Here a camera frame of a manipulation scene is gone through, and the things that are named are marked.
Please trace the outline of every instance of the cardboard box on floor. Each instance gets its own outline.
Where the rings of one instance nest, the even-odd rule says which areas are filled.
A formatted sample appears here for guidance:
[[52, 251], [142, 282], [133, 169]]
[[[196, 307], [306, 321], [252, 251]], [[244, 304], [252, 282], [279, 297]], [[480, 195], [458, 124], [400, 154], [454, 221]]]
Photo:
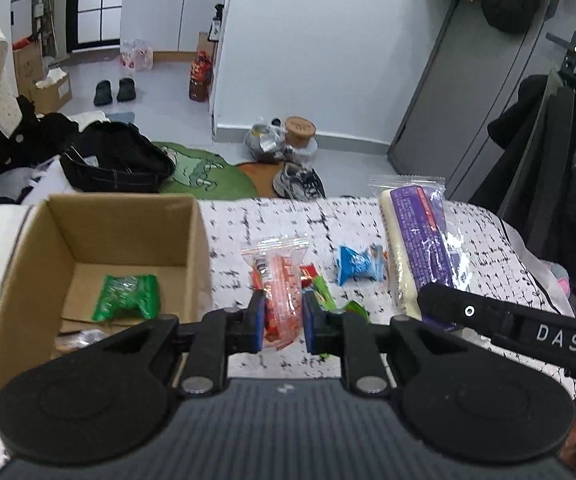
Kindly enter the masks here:
[[34, 83], [44, 78], [41, 45], [31, 43], [24, 48], [13, 50], [12, 59], [15, 65], [17, 91], [19, 95], [32, 100], [30, 92], [34, 88]]
[[199, 42], [197, 43], [197, 52], [205, 52], [208, 54], [210, 61], [214, 62], [214, 51], [217, 48], [217, 43], [214, 41], [208, 41], [208, 33], [199, 33]]
[[[37, 206], [0, 295], [0, 389], [50, 360], [54, 338], [87, 326], [105, 275], [154, 274], [161, 313], [198, 320], [211, 305], [197, 200], [176, 194], [51, 196]], [[108, 327], [139, 323], [121, 319]]]
[[34, 103], [34, 113], [50, 114], [56, 112], [72, 99], [70, 76], [66, 74], [66, 77], [46, 88], [37, 88], [33, 84], [30, 95], [31, 101]]

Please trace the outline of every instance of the kitchen counter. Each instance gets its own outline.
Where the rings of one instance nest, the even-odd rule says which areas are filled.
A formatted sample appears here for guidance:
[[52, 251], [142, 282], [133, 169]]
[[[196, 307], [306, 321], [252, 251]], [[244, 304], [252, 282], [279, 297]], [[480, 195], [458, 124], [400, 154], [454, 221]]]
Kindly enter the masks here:
[[120, 41], [144, 40], [155, 52], [192, 60], [199, 33], [210, 30], [215, 5], [224, 1], [122, 0]]

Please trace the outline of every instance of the patterned bedsheet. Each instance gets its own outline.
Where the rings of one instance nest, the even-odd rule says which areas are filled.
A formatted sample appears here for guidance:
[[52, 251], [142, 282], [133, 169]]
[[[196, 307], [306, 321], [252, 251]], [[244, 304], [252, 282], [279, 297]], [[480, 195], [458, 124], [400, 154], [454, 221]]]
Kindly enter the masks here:
[[[448, 202], [470, 253], [470, 290], [554, 312], [548, 297], [517, 257], [500, 220], [488, 211], [465, 203]], [[388, 323], [398, 311], [387, 282], [351, 280], [336, 285], [335, 259], [339, 245], [357, 250], [377, 242], [387, 246], [377, 199], [334, 198], [314, 203], [286, 200], [201, 202], [210, 244], [212, 294], [215, 308], [244, 307], [251, 295], [249, 269], [239, 254], [251, 240], [277, 235], [303, 235], [311, 242], [305, 261], [314, 263], [342, 306], [349, 300], [362, 304], [376, 323]], [[536, 368], [564, 384], [574, 394], [574, 382], [553, 365], [486, 343], [495, 352]], [[321, 358], [306, 351], [303, 338], [281, 351], [230, 357], [228, 374], [239, 377], [314, 378], [339, 376], [335, 357]]]

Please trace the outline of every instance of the green rug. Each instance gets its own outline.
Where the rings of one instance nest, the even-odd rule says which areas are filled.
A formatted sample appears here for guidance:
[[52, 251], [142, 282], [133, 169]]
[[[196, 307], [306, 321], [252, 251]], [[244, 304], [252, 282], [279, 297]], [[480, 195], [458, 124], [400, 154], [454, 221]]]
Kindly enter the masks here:
[[215, 153], [191, 150], [174, 142], [153, 142], [175, 164], [175, 173], [165, 181], [161, 193], [190, 193], [200, 200], [256, 198], [250, 177]]

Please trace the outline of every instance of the gray door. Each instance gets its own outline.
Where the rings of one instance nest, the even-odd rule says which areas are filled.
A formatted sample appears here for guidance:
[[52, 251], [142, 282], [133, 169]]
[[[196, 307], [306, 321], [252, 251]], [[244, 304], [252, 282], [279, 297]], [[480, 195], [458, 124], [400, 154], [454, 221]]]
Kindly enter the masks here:
[[561, 65], [564, 49], [545, 33], [570, 40], [575, 30], [576, 0], [542, 0], [524, 36], [490, 27], [478, 2], [462, 0], [388, 152], [395, 169], [442, 176], [449, 196], [468, 200], [501, 153], [486, 125], [516, 99], [521, 79]]

